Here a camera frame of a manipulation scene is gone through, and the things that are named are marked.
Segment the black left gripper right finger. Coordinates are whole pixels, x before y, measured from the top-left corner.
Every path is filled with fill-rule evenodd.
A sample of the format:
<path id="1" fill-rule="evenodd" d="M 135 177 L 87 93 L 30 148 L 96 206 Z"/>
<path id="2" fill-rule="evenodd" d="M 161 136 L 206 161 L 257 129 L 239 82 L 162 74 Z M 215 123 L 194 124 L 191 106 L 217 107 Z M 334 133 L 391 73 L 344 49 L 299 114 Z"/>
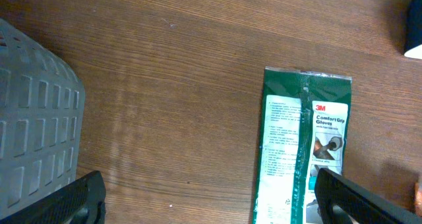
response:
<path id="1" fill-rule="evenodd" d="M 324 224 L 421 224 L 414 213 L 326 168 L 318 172 L 315 194 Z"/>

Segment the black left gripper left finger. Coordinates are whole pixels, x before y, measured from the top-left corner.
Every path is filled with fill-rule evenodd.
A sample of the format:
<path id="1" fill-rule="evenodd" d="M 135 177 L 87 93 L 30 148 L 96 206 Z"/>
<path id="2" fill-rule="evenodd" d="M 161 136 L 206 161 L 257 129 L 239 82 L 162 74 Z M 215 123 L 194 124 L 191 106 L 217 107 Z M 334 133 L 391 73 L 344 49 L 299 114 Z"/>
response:
<path id="1" fill-rule="evenodd" d="M 1 224 L 104 224 L 105 199 L 106 188 L 102 174 L 92 171 L 2 219 Z"/>

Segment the green 3M gloves package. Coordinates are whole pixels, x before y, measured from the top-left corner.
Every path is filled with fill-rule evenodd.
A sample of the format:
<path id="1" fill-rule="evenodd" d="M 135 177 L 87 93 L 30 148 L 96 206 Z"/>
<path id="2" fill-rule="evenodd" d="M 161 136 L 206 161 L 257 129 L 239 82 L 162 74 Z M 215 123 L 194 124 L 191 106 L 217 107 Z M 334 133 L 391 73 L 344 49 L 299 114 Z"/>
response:
<path id="1" fill-rule="evenodd" d="M 322 223 L 318 172 L 342 173 L 350 76 L 267 67 L 253 223 Z"/>

